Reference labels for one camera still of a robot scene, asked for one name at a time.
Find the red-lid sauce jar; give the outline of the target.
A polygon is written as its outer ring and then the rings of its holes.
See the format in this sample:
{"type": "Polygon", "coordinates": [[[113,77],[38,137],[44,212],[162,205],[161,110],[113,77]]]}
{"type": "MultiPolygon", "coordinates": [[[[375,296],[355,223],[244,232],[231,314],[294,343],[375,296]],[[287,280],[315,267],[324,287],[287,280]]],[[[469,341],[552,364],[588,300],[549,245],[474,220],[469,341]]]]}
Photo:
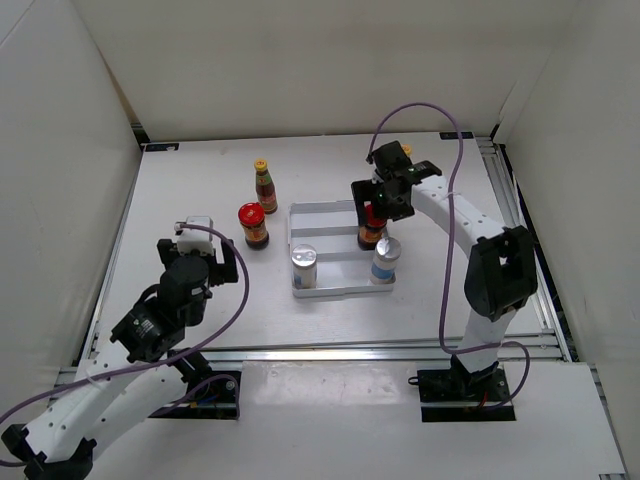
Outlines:
{"type": "Polygon", "coordinates": [[[365,205],[365,222],[359,227],[357,242],[362,250],[374,250],[382,239],[387,220],[374,215],[373,205],[365,205]]]}
{"type": "Polygon", "coordinates": [[[265,223],[265,211],[257,203],[246,203],[238,209],[238,220],[244,232],[247,246],[261,250],[269,243],[269,233],[265,223]]]}

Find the white silver-cap shaker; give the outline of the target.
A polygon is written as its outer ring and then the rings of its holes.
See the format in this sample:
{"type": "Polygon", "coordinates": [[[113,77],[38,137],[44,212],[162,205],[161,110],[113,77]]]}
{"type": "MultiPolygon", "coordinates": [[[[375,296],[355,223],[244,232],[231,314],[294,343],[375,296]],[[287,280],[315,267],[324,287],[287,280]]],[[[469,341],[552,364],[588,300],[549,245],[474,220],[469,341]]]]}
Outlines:
{"type": "Polygon", "coordinates": [[[393,283],[396,266],[401,257],[401,253],[401,243],[396,238],[381,238],[374,249],[370,281],[374,284],[393,283]]]}
{"type": "Polygon", "coordinates": [[[316,287],[317,252],[308,244],[300,244],[291,252],[293,285],[296,289],[316,287]]]}

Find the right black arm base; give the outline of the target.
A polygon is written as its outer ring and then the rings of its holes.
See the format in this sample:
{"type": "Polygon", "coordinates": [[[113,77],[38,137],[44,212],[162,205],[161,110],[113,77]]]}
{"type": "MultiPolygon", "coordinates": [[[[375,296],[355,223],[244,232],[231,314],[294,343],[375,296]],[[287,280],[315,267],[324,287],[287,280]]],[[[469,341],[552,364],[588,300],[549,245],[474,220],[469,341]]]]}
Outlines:
{"type": "Polygon", "coordinates": [[[448,368],[418,370],[407,383],[418,388],[423,423],[516,420],[506,373],[498,361],[471,373],[452,356],[448,368]]]}

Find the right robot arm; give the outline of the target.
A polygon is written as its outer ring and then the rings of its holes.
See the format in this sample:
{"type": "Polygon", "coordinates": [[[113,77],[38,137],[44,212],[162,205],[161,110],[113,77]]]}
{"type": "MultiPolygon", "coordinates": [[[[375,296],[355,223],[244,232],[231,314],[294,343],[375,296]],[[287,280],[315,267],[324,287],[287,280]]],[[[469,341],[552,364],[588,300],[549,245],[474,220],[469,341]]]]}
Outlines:
{"type": "Polygon", "coordinates": [[[449,352],[449,387],[470,400],[496,370],[510,323],[537,291],[532,235],[491,219],[454,193],[438,167],[413,162],[397,141],[373,150],[367,161],[374,167],[371,179],[351,185],[360,224],[420,212],[448,234],[448,249],[461,250],[468,260],[464,294],[470,315],[460,344],[449,352]]]}

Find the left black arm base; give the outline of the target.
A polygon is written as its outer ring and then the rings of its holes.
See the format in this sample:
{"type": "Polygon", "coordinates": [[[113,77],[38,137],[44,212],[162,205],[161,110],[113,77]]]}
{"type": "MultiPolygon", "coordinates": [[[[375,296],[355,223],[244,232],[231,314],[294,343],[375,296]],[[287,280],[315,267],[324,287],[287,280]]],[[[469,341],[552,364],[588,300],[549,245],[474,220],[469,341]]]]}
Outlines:
{"type": "Polygon", "coordinates": [[[181,396],[156,410],[150,418],[238,420],[242,372],[216,370],[200,352],[177,360],[171,367],[185,387],[181,396]]]}

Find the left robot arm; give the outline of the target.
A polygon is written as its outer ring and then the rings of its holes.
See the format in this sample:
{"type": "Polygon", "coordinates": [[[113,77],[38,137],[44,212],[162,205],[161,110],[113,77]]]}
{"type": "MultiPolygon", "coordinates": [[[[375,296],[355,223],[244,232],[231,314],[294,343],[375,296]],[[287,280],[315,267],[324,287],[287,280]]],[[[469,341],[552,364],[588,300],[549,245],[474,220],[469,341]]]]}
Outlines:
{"type": "Polygon", "coordinates": [[[189,327],[199,325],[213,288],[247,282],[234,242],[222,237],[218,258],[209,227],[182,224],[176,240],[157,249],[165,270],[112,329],[109,340],[75,381],[12,407],[1,418],[42,399],[53,402],[38,417],[12,424],[1,435],[12,460],[28,479],[84,479],[95,460],[147,417],[163,417],[192,402],[239,404],[240,379],[213,370],[201,346],[179,348],[189,327]]]}

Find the white divided organizer tray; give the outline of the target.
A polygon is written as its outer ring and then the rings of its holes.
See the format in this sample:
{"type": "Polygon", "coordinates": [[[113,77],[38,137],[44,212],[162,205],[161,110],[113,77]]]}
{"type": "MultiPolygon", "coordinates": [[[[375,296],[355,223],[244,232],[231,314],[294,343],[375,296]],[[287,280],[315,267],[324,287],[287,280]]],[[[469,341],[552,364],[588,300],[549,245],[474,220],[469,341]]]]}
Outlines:
{"type": "Polygon", "coordinates": [[[382,294],[394,289],[394,280],[371,281],[374,253],[357,242],[359,227],[351,200],[293,203],[289,207],[288,243],[291,250],[308,245],[316,252],[316,282],[303,287],[292,273],[297,298],[334,298],[382,294]]]}

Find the right black corner label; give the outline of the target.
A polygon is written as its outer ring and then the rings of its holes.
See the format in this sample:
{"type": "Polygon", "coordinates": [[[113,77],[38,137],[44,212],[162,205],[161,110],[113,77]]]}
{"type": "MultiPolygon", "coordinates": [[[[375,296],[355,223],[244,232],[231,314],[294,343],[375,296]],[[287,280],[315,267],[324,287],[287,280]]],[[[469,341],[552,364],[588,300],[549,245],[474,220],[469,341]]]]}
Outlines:
{"type": "Polygon", "coordinates": [[[462,138],[463,140],[474,139],[474,134],[470,131],[461,131],[460,133],[457,133],[456,131],[447,131],[440,132],[439,137],[441,140],[457,141],[459,138],[462,138]]]}

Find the black corner label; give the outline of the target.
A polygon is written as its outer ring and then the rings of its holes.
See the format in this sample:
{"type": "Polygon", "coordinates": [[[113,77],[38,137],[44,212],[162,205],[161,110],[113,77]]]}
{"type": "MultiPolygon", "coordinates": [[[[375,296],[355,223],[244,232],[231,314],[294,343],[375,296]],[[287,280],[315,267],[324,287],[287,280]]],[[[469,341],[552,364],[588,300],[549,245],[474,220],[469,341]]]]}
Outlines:
{"type": "Polygon", "coordinates": [[[144,148],[145,152],[171,152],[179,149],[179,143],[152,143],[147,144],[144,148]]]}
{"type": "Polygon", "coordinates": [[[470,131],[461,131],[460,133],[457,133],[456,131],[447,131],[440,132],[439,137],[441,140],[457,141],[459,138],[462,138],[463,140],[474,139],[474,134],[470,131]]]}

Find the left black corner label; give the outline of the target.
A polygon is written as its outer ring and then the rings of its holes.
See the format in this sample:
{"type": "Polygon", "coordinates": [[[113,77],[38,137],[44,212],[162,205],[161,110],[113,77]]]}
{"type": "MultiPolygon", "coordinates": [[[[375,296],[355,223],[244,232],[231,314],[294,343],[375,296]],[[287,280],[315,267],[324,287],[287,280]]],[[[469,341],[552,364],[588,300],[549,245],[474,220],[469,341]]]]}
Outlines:
{"type": "Polygon", "coordinates": [[[144,148],[145,152],[171,152],[179,149],[179,143],[152,143],[147,144],[144,148]]]}

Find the aluminium frame rail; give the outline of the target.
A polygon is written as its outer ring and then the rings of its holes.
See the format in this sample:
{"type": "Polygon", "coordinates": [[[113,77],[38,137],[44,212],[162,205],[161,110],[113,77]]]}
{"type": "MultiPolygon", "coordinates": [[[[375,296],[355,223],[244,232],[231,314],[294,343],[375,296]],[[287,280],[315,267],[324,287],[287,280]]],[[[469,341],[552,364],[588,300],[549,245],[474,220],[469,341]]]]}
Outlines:
{"type": "MultiPolygon", "coordinates": [[[[566,354],[558,338],[549,332],[537,335],[515,336],[508,339],[524,345],[532,360],[566,360],[566,354]]],[[[503,346],[501,360],[524,360],[524,352],[518,346],[503,346]]],[[[310,362],[310,361],[407,361],[449,362],[434,340],[356,344],[315,344],[263,347],[205,348],[202,354],[210,362],[239,363],[246,361],[310,362]]]]}

